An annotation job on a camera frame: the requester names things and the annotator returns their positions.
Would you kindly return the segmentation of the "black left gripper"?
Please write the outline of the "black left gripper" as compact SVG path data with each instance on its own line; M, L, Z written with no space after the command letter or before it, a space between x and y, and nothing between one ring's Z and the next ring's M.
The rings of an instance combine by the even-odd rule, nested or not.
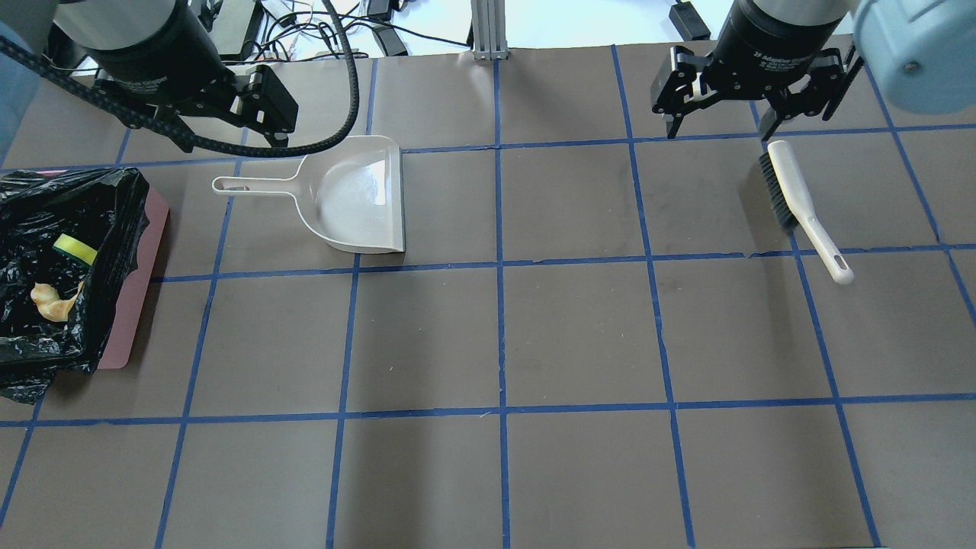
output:
M93 91L140 115L191 133L181 116L215 118L271 147L288 146L295 131L299 105L272 67L234 76L185 1L78 1L76 43L100 66ZM123 125L144 128L115 111Z

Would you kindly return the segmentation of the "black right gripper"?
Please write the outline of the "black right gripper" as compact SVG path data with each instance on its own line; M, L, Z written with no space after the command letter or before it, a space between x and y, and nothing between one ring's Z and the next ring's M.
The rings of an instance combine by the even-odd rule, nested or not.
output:
M674 140L705 103L765 98L759 134L770 140L798 116L830 120L865 60L853 43L845 56L824 46L843 20L841 1L735 1L708 56L669 48L650 88L652 112ZM802 77L800 91L790 86Z

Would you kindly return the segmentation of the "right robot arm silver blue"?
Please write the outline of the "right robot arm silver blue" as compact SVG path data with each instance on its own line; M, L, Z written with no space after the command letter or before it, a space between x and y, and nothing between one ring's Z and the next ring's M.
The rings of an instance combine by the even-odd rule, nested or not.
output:
M883 98L919 115L974 104L972 1L736 1L707 56L670 49L651 107L676 138L719 101L767 101L764 140L798 116L830 120L863 67Z

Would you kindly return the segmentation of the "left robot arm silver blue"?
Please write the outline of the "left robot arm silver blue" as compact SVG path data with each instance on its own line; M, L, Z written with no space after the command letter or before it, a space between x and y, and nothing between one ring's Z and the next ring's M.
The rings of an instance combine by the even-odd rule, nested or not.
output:
M220 1L4 1L11 37L53 72L69 74L59 54L84 53L98 65L98 97L188 131L206 117L286 147L297 103L271 67L236 74L214 42Z

